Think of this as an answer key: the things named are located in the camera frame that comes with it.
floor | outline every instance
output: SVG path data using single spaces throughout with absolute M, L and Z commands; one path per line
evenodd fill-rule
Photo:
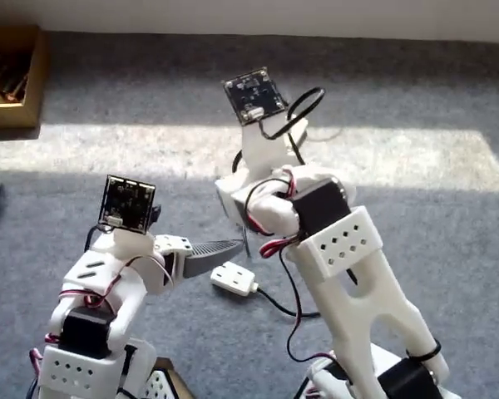
M 27 351 L 42 347 L 107 174 L 157 185 L 154 233 L 238 237 L 213 185 L 240 145 L 220 81 L 261 66 L 291 100 L 326 88 L 304 156 L 358 186 L 405 293 L 442 342 L 445 385 L 499 397 L 499 46 L 71 33 L 51 44 L 40 129 L 0 132 L 0 397 L 23 397 L 32 379 Z M 277 259 L 237 260 L 292 306 Z M 149 298 L 135 333 L 199 398 L 286 399 L 306 370 L 284 350 L 291 323 L 202 276 Z M 373 339 L 403 353 L 379 324 Z M 324 323 L 307 321 L 294 351 L 324 350 Z

circuit board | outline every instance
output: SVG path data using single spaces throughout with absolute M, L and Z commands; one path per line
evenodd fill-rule
M 252 110 L 262 108 L 264 114 L 259 119 L 264 119 L 286 111 L 288 106 L 269 77 L 266 67 L 222 81 L 222 84 L 242 126 L 258 120 L 252 116 Z
M 155 193 L 154 185 L 108 175 L 98 224 L 146 234 Z

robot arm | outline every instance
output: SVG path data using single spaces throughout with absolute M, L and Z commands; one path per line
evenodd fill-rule
M 441 395 L 436 384 L 447 378 L 448 367 L 439 344 L 395 279 L 368 211 L 352 207 L 353 186 L 340 182 L 336 171 L 311 165 L 274 170 L 270 179 L 294 181 L 297 194 L 285 198 L 289 186 L 277 180 L 252 182 L 230 196 L 238 204 L 235 208 L 242 209 L 236 220 L 253 230 L 257 224 L 266 232 L 296 237 L 287 256 L 296 263 L 332 333 L 335 356 L 350 380 L 350 396 L 385 399 L 396 389 L 403 395 L 403 386 L 414 395 Z M 355 297 L 337 279 L 350 269 L 358 279 Z M 383 375 L 374 372 L 370 340 L 376 318 L 402 337 L 410 354 Z M 339 392 L 326 393 L 344 398 Z
M 116 187 L 112 193 L 110 186 Z M 156 351 L 131 337 L 146 295 L 169 291 L 242 250 L 240 240 L 192 244 L 184 237 L 150 234 L 145 220 L 151 201 L 143 214 L 132 212 L 140 208 L 136 199 L 145 198 L 141 188 L 153 200 L 151 185 L 107 178 L 99 223 L 107 221 L 112 231 L 63 279 L 38 376 L 39 399 L 155 397 L 144 385 Z

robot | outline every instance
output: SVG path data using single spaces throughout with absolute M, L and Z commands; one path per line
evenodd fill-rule
M 337 170 L 306 165 L 292 143 L 290 133 L 305 130 L 304 116 L 324 91 L 308 91 L 287 110 L 266 68 L 223 84 L 242 126 L 237 167 L 215 182 L 225 214 L 243 229 L 281 237 L 261 255 L 286 252 L 333 337 L 331 356 L 305 359 L 322 357 L 296 397 L 458 399 L 440 387 L 449 374 L 440 342 L 402 291 L 367 209 L 354 205 L 355 188 Z M 316 101 L 294 116 L 293 108 L 314 94 Z M 354 295 L 340 283 L 342 273 L 357 284 Z M 401 336 L 407 357 L 371 343 L 376 318 Z
M 146 295 L 159 295 L 232 259 L 241 240 L 192 244 L 152 235 L 156 187 L 109 175 L 96 231 L 101 236 L 63 279 L 44 352 L 31 353 L 38 399 L 176 399 L 156 350 L 131 336 Z

power adapter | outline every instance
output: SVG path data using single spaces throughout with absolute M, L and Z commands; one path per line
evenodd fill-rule
M 233 262 L 225 262 L 221 266 L 214 268 L 210 274 L 210 281 L 214 285 L 242 297 L 247 297 L 249 293 L 254 293 L 259 287 L 255 282 L 255 273 Z

